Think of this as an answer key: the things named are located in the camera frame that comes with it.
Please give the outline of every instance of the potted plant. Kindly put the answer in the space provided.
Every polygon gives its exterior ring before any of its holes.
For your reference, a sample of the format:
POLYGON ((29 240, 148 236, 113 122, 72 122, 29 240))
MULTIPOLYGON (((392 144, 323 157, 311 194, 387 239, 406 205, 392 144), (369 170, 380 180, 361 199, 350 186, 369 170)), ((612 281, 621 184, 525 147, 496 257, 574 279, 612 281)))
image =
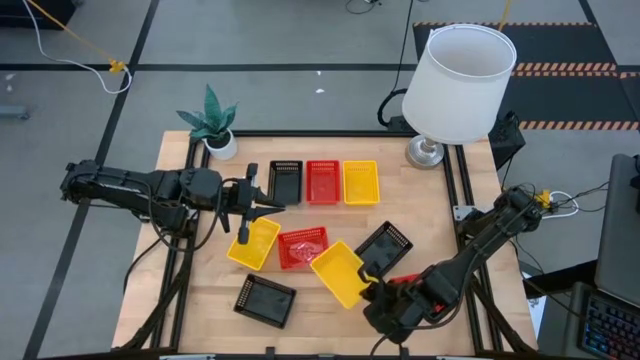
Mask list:
POLYGON ((236 117, 236 106, 221 111, 220 103, 211 87, 207 85, 204 96, 204 113, 189 113, 178 110, 178 116, 193 126, 191 137, 202 140, 211 155, 218 160, 231 159, 238 151, 238 143, 229 126, 236 117))

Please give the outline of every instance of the plastic basket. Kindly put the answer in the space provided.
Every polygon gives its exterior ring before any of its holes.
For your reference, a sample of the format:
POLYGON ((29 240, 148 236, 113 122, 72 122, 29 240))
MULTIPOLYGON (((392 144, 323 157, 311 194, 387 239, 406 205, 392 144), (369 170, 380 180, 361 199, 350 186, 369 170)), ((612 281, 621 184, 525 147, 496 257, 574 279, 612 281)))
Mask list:
POLYGON ((378 276, 386 275, 404 255, 413 248, 413 244, 402 235, 393 224, 385 221, 355 253, 369 266, 375 263, 379 269, 378 276))
POLYGON ((249 242, 240 245, 236 237, 227 251, 227 257, 253 270, 260 270, 279 231, 280 224, 258 218, 249 225, 249 242))
POLYGON ((302 197, 302 161, 272 161, 268 195, 285 205, 299 204, 302 197))
POLYGON ((362 260, 342 241, 331 245, 311 262, 311 268, 346 309, 354 307, 368 284, 358 276, 362 260))
POLYGON ((378 164, 375 161, 342 162, 344 202, 347 205, 374 205, 380 202, 378 164))
POLYGON ((278 235, 280 267, 283 270, 311 263, 329 247, 327 229, 317 227, 278 235))
POLYGON ((340 163, 336 160, 307 161, 307 202, 336 204, 340 201, 340 163))
POLYGON ((283 329, 295 297, 295 289, 249 274, 233 311, 283 329))

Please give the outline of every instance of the silver lamp base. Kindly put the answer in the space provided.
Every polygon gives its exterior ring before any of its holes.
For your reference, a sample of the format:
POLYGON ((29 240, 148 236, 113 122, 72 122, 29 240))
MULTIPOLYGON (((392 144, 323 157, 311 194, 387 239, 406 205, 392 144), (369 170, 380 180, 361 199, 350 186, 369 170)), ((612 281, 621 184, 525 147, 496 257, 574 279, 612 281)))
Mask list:
POLYGON ((407 161, 418 169, 430 169, 438 165, 444 157, 442 144, 424 135, 418 135, 409 141, 406 151, 407 161))

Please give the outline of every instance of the red plastic basket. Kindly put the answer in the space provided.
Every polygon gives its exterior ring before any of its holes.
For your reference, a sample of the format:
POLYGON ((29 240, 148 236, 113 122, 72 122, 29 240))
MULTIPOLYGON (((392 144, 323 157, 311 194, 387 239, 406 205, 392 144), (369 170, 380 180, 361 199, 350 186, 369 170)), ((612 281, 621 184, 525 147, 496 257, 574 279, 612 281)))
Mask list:
POLYGON ((389 282, 392 282, 394 284, 400 284, 403 282, 412 282, 415 278, 417 278, 420 274, 411 274, 411 275, 405 275, 405 276, 398 276, 396 278, 392 278, 389 280, 389 282))
POLYGON ((340 162, 307 161, 307 202, 337 204, 340 201, 340 162))
POLYGON ((329 247, 324 227, 292 231, 278 235, 280 267, 291 269, 306 266, 329 247))

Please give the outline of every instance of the table lamp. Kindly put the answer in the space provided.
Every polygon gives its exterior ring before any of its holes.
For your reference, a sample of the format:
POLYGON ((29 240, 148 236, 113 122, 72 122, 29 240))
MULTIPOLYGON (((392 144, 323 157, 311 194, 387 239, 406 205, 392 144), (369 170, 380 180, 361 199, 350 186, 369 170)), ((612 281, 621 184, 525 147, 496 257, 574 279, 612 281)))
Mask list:
POLYGON ((457 24, 432 30, 402 101, 404 118, 420 134, 407 147, 409 163, 431 168, 444 156, 442 144, 486 136, 515 63, 515 46, 494 29, 457 24))

